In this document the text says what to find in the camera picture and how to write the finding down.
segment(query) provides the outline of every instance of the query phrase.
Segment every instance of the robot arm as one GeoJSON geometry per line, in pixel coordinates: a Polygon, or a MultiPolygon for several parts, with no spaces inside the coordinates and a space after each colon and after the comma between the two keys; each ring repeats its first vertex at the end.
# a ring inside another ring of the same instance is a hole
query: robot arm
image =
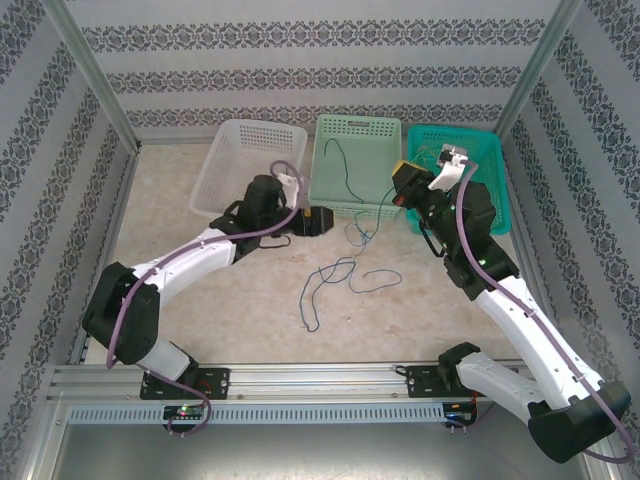
{"type": "Polygon", "coordinates": [[[447,273],[500,326],[536,381],[530,381],[493,362],[469,343],[453,347],[440,356],[439,373],[447,386],[464,386],[496,401],[525,422],[538,446],[557,462],[566,462],[615,430],[614,423],[597,400],[619,419],[629,406],[630,395],[621,382],[605,383],[569,346],[533,300],[516,265],[491,238],[495,207],[487,188],[469,182],[462,198],[462,223],[473,256],[486,274],[480,275],[464,251],[456,224],[457,184],[464,170],[466,152],[444,145],[438,166],[440,175],[400,162],[393,172],[394,203],[415,208],[420,228],[431,250],[436,252],[427,230],[442,245],[447,273]],[[521,299],[527,311],[498,287],[521,299]],[[542,331],[541,326],[549,332],[542,331]],[[569,358],[581,378],[576,378],[565,358],[569,358]],[[590,386],[595,399],[585,387],[590,386]]]}
{"type": "MultiPolygon", "coordinates": [[[[298,189],[293,177],[258,175],[247,187],[244,199],[234,202],[192,241],[132,268],[117,262],[109,265],[89,302],[82,321],[83,328],[108,348],[123,299],[141,278],[146,278],[126,310],[115,357],[125,365],[136,364],[168,380],[192,386],[197,378],[198,363],[173,343],[158,337],[160,309],[201,277],[228,267],[256,250],[261,237],[238,239],[238,235],[269,229],[286,221],[292,214],[298,189]],[[236,240],[213,242],[222,236],[235,236],[236,240]]],[[[316,236],[332,226],[331,210],[312,207],[299,210],[288,224],[271,235],[316,236]]]]}

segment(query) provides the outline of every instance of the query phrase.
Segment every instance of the white cable clip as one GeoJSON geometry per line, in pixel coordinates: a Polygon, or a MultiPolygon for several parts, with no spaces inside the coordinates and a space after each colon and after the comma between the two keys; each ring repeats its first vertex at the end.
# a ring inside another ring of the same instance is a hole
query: white cable clip
{"type": "Polygon", "coordinates": [[[448,192],[460,181],[464,173],[463,161],[469,160],[464,148],[444,144],[436,165],[442,168],[440,174],[429,184],[429,190],[448,192]]]}
{"type": "Polygon", "coordinates": [[[278,173],[276,178],[280,180],[280,183],[282,183],[282,190],[284,191],[286,199],[286,205],[283,206],[293,207],[298,198],[298,190],[302,188],[301,185],[298,185],[298,181],[295,177],[291,177],[284,173],[278,173]]]}

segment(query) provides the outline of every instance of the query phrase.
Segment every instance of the white plastic basket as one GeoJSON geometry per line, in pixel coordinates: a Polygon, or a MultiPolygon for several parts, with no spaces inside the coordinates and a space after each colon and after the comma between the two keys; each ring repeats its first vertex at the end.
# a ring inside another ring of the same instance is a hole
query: white plastic basket
{"type": "Polygon", "coordinates": [[[275,160],[300,168],[307,132],[300,127],[259,120],[227,120],[213,140],[196,181],[189,208],[216,218],[242,200],[253,177],[269,173],[275,160]]]}

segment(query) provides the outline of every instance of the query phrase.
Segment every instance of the basket handle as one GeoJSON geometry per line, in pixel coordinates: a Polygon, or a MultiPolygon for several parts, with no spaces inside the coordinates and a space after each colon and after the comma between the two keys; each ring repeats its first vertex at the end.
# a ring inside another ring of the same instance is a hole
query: basket handle
{"type": "Polygon", "coordinates": [[[356,120],[349,120],[349,122],[347,122],[347,125],[349,125],[350,127],[368,127],[369,125],[371,125],[370,122],[358,122],[356,120]]]}

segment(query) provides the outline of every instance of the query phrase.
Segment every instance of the yellow object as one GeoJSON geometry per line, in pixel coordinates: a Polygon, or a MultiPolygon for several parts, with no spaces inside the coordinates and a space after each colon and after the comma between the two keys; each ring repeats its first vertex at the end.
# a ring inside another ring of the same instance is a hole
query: yellow object
{"type": "Polygon", "coordinates": [[[393,177],[396,173],[398,173],[398,170],[400,170],[400,168],[403,165],[409,165],[410,167],[419,168],[420,170],[427,171],[426,168],[421,167],[420,165],[416,165],[415,163],[409,163],[406,160],[398,160],[398,163],[396,163],[395,167],[393,167],[393,172],[391,173],[391,176],[393,177]]]}

